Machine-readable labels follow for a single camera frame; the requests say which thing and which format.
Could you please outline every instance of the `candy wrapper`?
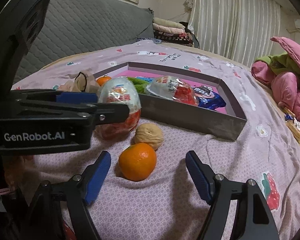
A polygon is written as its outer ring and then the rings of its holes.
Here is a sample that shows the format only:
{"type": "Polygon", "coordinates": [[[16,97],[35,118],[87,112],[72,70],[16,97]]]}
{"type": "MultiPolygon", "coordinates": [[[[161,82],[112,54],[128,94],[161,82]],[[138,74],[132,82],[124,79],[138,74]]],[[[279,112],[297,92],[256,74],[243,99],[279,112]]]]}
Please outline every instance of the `candy wrapper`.
{"type": "Polygon", "coordinates": [[[199,107],[215,110],[219,107],[225,107],[226,102],[216,92],[212,91],[212,88],[207,86],[200,86],[193,88],[194,93],[199,100],[199,107]]]}
{"type": "Polygon", "coordinates": [[[126,78],[112,78],[98,91],[98,103],[127,104],[130,113],[123,123],[98,125],[97,132],[105,140],[124,136],[136,128],[141,114],[139,95],[134,85],[126,78]]]}
{"type": "Polygon", "coordinates": [[[145,93],[193,106],[198,106],[199,104],[192,87],[172,76],[155,78],[146,86],[145,93]]]}

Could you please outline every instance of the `white curtain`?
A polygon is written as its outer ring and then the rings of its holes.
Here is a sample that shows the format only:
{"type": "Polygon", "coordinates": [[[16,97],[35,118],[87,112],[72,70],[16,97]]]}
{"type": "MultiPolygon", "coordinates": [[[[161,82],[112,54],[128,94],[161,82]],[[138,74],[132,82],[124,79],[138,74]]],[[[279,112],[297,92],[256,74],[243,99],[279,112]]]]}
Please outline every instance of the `white curtain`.
{"type": "Polygon", "coordinates": [[[200,49],[251,67],[269,55],[270,38],[280,30],[280,5],[274,0],[193,0],[188,28],[200,49]]]}

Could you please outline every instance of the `green cloth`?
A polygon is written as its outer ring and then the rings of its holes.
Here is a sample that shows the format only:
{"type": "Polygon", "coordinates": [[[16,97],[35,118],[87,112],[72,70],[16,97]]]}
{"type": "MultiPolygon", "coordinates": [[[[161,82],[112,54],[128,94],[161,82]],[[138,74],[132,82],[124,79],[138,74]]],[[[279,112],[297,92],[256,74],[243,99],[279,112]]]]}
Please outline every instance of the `green cloth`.
{"type": "Polygon", "coordinates": [[[276,75],[279,75],[282,72],[293,72],[300,80],[300,68],[287,52],[275,56],[256,58],[255,62],[257,61],[266,63],[276,75]]]}
{"type": "Polygon", "coordinates": [[[134,87],[136,88],[138,94],[145,93],[146,85],[149,84],[149,82],[139,78],[132,78],[132,77],[127,77],[127,79],[129,79],[134,84],[134,87]]]}

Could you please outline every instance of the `headboard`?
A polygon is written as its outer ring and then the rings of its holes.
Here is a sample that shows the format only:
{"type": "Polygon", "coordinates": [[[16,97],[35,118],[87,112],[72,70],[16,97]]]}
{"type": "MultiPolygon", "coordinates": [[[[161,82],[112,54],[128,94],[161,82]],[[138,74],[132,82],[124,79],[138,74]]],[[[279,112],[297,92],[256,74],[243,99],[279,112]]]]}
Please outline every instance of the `headboard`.
{"type": "Polygon", "coordinates": [[[44,26],[14,83],[73,54],[153,38],[153,12],[119,0],[50,0],[44,26]]]}

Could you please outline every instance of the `pink blanket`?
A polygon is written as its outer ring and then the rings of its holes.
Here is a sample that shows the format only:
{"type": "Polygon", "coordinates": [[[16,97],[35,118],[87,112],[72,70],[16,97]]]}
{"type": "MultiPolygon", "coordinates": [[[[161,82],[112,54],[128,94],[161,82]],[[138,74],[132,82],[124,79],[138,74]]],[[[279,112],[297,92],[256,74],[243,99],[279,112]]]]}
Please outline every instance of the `pink blanket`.
{"type": "MultiPolygon", "coordinates": [[[[197,73],[221,78],[247,116],[238,139],[230,142],[141,119],[140,123],[156,123],[165,137],[157,150],[156,168],[149,178],[133,182],[118,174],[118,157],[130,145],[134,132],[120,142],[105,142],[93,134],[89,150],[34,157],[22,185],[27,201],[31,200],[42,180],[66,181],[74,174],[82,173],[102,150],[107,150],[112,164],[98,199],[89,207],[101,238],[196,239],[209,206],[200,199],[185,166],[186,153],[194,150],[203,163],[230,180],[245,182],[254,178],[265,194],[264,185],[269,185],[270,178],[274,180],[280,201],[272,214],[280,239],[290,240],[300,227],[300,147],[262,88],[244,68],[144,40],[60,60],[21,80],[13,88],[52,88],[73,81],[82,69],[96,73],[129,61],[194,69],[197,73]]],[[[230,238],[235,209],[236,203],[232,201],[223,239],[230,238]]],[[[66,207],[63,215],[71,224],[66,207]]]]}
{"type": "MultiPolygon", "coordinates": [[[[288,38],[273,37],[300,68],[300,45],[288,38]]],[[[270,87],[274,101],[278,106],[286,106],[300,122],[300,77],[293,72],[282,72],[276,76],[271,68],[262,61],[257,61],[251,68],[252,76],[262,84],[270,87]]]]}

